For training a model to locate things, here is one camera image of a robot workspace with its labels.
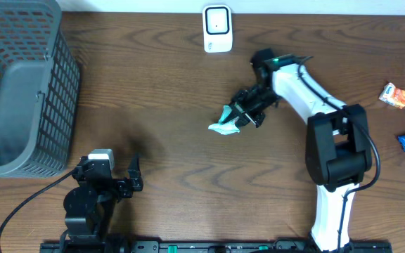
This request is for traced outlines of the light green wipes packet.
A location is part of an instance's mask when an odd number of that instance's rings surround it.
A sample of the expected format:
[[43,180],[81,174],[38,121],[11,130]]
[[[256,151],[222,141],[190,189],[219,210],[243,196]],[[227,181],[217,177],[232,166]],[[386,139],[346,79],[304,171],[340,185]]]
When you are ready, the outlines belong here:
[[233,109],[230,106],[225,105],[219,121],[209,125],[208,129],[221,135],[236,134],[240,132],[240,129],[236,126],[238,120],[239,116],[236,116]]

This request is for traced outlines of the orange snack packet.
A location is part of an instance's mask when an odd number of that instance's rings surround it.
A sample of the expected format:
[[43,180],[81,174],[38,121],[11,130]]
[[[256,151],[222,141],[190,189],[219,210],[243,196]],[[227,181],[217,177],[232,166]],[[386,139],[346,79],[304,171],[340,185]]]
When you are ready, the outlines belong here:
[[405,107],[405,90],[399,89],[393,83],[389,82],[379,95],[379,99],[384,103],[402,109]]

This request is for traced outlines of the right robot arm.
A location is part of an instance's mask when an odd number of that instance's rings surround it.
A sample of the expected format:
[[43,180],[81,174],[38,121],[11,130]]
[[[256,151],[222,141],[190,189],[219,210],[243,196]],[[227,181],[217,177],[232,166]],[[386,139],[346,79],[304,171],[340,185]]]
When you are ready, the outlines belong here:
[[306,57],[275,56],[268,48],[250,60],[257,82],[229,103],[225,122],[260,127],[264,110],[285,100],[306,124],[305,164],[316,184],[310,237],[317,252],[350,252],[349,215],[354,194],[371,168],[373,144],[365,110],[330,95],[308,73]]

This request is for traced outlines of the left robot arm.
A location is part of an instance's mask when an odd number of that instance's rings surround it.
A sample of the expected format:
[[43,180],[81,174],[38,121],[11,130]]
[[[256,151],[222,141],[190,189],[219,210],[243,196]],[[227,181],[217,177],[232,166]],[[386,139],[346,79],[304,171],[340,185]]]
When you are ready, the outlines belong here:
[[109,235],[115,205],[143,190],[139,155],[133,156],[128,177],[113,178],[111,149],[97,149],[81,160],[72,172],[78,186],[63,201],[67,230],[61,235],[59,252],[129,252],[123,235]]

